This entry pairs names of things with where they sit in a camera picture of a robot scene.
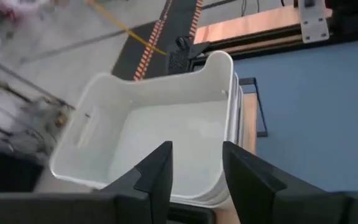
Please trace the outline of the black plastic basket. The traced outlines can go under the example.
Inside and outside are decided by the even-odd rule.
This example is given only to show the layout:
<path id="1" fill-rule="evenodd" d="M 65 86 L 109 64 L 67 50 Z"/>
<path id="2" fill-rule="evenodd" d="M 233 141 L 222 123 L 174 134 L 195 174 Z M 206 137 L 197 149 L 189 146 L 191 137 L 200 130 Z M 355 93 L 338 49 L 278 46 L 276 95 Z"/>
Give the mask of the black plastic basket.
<path id="1" fill-rule="evenodd" d="M 171 203 L 167 224 L 216 224 L 216 214 L 209 208 Z"/>

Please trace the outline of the black table frame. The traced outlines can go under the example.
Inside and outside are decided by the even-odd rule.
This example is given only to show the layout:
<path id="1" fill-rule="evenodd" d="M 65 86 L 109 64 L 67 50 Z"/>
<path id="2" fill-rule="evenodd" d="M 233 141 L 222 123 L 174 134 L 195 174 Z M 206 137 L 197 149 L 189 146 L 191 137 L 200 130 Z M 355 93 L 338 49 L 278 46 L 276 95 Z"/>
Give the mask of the black table frame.
<path id="1" fill-rule="evenodd" d="M 204 51 L 211 53 L 222 50 L 227 52 L 234 60 L 241 60 L 354 41 L 358 41 L 358 33 L 347 36 L 331 34 L 328 40 L 305 44 L 302 41 L 301 27 L 293 25 L 259 34 L 211 42 Z"/>

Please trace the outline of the black perforated computer tower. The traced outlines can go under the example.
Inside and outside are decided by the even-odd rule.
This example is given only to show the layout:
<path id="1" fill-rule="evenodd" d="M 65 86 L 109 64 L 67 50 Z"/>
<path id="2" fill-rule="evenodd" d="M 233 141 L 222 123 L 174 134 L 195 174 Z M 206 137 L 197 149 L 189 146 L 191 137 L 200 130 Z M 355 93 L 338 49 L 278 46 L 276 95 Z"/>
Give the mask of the black perforated computer tower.
<path id="1" fill-rule="evenodd" d="M 210 42 L 193 43 L 191 36 L 179 36 L 167 49 L 166 71 L 168 75 L 186 73 L 191 61 L 203 54 Z"/>

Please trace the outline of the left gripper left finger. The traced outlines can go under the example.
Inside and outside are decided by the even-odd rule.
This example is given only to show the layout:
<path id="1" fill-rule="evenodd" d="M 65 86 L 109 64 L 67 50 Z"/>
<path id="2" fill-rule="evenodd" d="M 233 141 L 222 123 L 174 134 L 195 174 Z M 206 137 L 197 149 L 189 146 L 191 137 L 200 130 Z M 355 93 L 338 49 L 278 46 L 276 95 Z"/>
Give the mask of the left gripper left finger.
<path id="1" fill-rule="evenodd" d="M 173 184 L 173 143 L 165 141 L 99 193 L 98 224 L 166 224 Z"/>

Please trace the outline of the black striped floor mat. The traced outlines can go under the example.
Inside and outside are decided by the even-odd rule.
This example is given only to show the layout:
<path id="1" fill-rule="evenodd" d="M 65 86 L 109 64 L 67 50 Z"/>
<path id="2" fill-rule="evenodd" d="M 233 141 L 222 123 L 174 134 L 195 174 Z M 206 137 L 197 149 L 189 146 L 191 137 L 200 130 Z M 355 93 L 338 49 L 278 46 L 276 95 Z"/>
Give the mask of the black striped floor mat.
<path id="1" fill-rule="evenodd" d="M 177 37 L 194 36 L 203 0 L 167 0 L 160 18 L 136 27 L 133 32 L 155 48 L 167 53 Z M 167 56 L 128 37 L 111 74 L 129 81 L 167 74 Z"/>

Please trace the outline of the silver mounting plate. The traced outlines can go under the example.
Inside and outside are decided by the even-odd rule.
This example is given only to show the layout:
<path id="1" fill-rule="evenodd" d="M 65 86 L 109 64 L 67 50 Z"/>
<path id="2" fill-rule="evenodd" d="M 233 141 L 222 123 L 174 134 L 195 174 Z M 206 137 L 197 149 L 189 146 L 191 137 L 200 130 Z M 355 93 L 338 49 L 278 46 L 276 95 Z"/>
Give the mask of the silver mounting plate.
<path id="1" fill-rule="evenodd" d="M 305 44 L 329 39 L 324 0 L 298 0 L 298 11 Z"/>

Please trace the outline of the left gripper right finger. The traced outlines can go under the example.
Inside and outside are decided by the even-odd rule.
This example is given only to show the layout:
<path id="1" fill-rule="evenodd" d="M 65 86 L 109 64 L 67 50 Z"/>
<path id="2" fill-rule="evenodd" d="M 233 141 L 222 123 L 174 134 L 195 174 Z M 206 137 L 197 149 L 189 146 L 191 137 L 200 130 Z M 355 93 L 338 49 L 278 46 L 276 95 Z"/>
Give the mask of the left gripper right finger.
<path id="1" fill-rule="evenodd" d="M 230 141 L 223 166 L 241 224 L 346 224 L 347 198 L 329 193 Z"/>

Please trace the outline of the black box on floor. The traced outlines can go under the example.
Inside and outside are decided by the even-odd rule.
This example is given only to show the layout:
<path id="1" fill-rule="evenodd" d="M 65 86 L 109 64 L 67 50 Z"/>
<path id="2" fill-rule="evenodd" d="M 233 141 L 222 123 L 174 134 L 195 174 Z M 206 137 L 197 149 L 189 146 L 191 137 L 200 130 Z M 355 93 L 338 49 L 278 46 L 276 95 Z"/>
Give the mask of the black box on floor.
<path id="1" fill-rule="evenodd" d="M 0 154 L 0 192 L 32 192 L 43 170 L 31 161 Z"/>

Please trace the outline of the white plastic bin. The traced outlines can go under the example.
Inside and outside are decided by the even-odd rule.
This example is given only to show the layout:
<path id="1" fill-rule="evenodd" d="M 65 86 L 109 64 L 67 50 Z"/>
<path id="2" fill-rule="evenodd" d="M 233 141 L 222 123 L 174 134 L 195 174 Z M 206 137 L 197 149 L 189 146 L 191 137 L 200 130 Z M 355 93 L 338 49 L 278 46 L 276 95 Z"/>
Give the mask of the white plastic bin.
<path id="1" fill-rule="evenodd" d="M 218 155 L 217 161 L 212 163 L 213 167 L 219 167 L 216 175 L 213 176 L 201 193 L 190 195 L 174 193 L 171 196 L 172 202 L 222 209 L 227 208 L 232 203 L 224 173 L 223 142 L 229 141 L 240 147 L 246 146 L 249 142 L 249 137 L 247 136 L 249 131 L 245 127 L 247 121 L 244 119 L 243 96 L 244 93 L 239 85 L 232 89 L 227 101 L 224 138 L 211 146 L 212 151 Z"/>
<path id="2" fill-rule="evenodd" d="M 224 138 L 231 56 L 213 52 L 191 73 L 86 85 L 50 158 L 52 174 L 102 189 L 165 141 L 173 143 L 172 194 L 199 194 L 216 175 L 211 146 Z"/>
<path id="3" fill-rule="evenodd" d="M 243 91 L 239 86 L 239 78 L 235 72 L 230 78 L 230 85 L 227 100 L 226 112 L 226 132 L 224 141 L 230 141 L 242 146 L 242 131 L 243 119 L 241 113 L 243 112 L 242 94 Z M 192 205 L 204 208 L 222 208 L 224 202 L 230 197 L 227 187 L 224 171 L 223 171 L 223 153 L 222 143 L 219 146 L 221 160 L 219 164 L 219 175 L 216 183 L 206 192 L 194 197 L 185 197 L 172 194 L 171 202 L 185 205 Z"/>

